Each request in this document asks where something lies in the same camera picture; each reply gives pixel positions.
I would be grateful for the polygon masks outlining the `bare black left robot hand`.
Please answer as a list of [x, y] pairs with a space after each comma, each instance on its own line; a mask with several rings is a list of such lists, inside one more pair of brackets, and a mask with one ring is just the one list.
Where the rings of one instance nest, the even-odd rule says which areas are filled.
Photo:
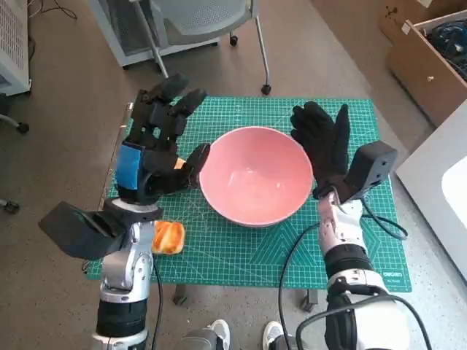
[[153, 89], [138, 92], [131, 112], [132, 126], [120, 146], [115, 169], [115, 185], [123, 201], [149, 205], [162, 195], [196, 186], [210, 144], [199, 144], [186, 160], [181, 160], [177, 139], [207, 92], [192, 90], [173, 104], [187, 86], [186, 77], [174, 74]]

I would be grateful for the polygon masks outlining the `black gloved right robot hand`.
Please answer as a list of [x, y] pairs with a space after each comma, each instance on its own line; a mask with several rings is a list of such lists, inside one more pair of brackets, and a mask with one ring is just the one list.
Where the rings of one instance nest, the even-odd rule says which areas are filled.
[[316, 199], [336, 189], [347, 174], [350, 121], [348, 105], [343, 104], [333, 119], [319, 104], [309, 101], [294, 106], [290, 117], [290, 135], [304, 149], [317, 186]]

